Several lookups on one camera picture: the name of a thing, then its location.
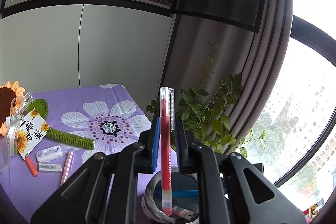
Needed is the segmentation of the pink checkered pen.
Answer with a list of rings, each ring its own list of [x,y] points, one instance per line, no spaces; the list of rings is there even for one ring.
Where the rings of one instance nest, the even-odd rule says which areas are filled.
[[[69,177],[73,158],[74,158],[74,151],[71,149],[68,152],[66,162],[64,163],[62,178],[60,180],[60,186],[62,186],[67,181],[67,179]]]

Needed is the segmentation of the light blue pen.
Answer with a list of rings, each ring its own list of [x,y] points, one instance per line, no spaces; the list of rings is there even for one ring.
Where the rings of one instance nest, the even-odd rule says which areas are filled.
[[[162,191],[157,189],[154,191],[155,194],[161,195]],[[227,194],[227,190],[223,189],[223,194]],[[172,197],[187,197],[187,198],[198,198],[199,192],[198,190],[172,190],[171,191]]]

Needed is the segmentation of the crochet sunflower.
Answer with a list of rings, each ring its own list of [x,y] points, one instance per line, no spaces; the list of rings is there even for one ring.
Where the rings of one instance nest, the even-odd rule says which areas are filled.
[[[52,128],[46,122],[48,113],[47,101],[26,93],[18,81],[1,85],[1,136],[7,137],[15,151],[29,153],[44,137],[72,147],[94,149],[93,139]]]

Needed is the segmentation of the white eraser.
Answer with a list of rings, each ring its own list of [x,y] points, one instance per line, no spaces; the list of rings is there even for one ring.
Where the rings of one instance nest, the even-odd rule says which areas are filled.
[[[60,173],[62,171],[61,164],[38,164],[38,171],[41,173]]]

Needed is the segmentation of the purple floral tablecloth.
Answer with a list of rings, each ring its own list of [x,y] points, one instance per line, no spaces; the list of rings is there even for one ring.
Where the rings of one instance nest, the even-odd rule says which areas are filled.
[[[129,92],[121,84],[35,93],[34,98],[46,100],[49,113],[46,122],[57,130],[90,138],[94,149],[74,149],[71,172],[74,173],[94,153],[110,155],[138,141],[151,122]],[[32,175],[21,155],[11,159],[1,186],[24,220],[60,186],[60,173]]]

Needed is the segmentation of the white correction tape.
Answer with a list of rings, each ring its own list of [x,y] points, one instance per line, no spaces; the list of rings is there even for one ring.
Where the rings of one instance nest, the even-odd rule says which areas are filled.
[[[40,150],[36,154],[38,163],[47,163],[67,155],[68,151],[64,145],[55,145],[50,148]]]

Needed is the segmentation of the orange utility knife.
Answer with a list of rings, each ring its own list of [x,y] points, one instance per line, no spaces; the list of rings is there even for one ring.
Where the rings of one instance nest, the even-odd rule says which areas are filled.
[[[37,177],[37,176],[38,176],[38,171],[37,171],[37,169],[36,169],[34,163],[30,160],[29,157],[26,157],[26,158],[25,158],[25,162],[26,162],[26,164],[27,164],[27,166],[28,166],[28,168],[29,168],[31,174],[32,174],[34,177]]]

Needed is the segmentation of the green potted plant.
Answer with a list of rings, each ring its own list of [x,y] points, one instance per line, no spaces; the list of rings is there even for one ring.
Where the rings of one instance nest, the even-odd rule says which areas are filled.
[[[187,90],[177,91],[181,98],[171,106],[175,107],[174,114],[181,118],[184,129],[192,132],[201,144],[218,153],[240,152],[246,158],[248,144],[259,141],[261,148],[266,147],[266,131],[263,130],[259,136],[255,136],[249,128],[246,137],[232,135],[233,125],[225,111],[242,99],[242,74],[228,73],[224,79],[218,81],[213,92],[206,91],[206,80],[215,74],[210,68],[210,65],[214,64],[213,51],[219,50],[214,40],[206,42],[209,52],[206,63],[199,65],[202,70],[199,83]]]

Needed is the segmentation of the grey curtain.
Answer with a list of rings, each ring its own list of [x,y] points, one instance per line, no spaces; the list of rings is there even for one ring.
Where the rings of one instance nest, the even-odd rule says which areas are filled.
[[[247,135],[261,114],[284,61],[293,0],[174,0],[176,21],[162,84],[209,93],[227,75],[241,75],[240,99],[226,110],[231,134]]]

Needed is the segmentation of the white bookshelf cabinet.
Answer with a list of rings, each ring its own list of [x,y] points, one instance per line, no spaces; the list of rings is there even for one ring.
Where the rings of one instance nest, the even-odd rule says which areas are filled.
[[[175,21],[171,0],[1,0],[1,81],[30,92],[122,84],[144,109]]]

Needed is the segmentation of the red gel pen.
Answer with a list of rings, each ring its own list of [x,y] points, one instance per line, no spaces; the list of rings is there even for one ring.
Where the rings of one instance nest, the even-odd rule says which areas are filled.
[[[171,195],[171,132],[175,128],[174,89],[160,88],[160,137],[161,137],[161,191],[162,211],[172,215]]]

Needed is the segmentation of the sunflower gift card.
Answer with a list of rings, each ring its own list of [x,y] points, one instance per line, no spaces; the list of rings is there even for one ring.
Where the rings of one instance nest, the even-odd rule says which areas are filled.
[[[20,119],[17,133],[17,152],[23,160],[33,151],[49,130],[49,124],[36,109],[32,109]]]

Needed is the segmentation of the grey clay pen holder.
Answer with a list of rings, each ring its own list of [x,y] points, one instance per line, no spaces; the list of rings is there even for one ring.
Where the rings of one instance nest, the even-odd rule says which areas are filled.
[[[141,200],[144,215],[154,223],[199,223],[199,192],[196,174],[182,174],[171,169],[171,187],[161,186],[157,172],[146,186]]]

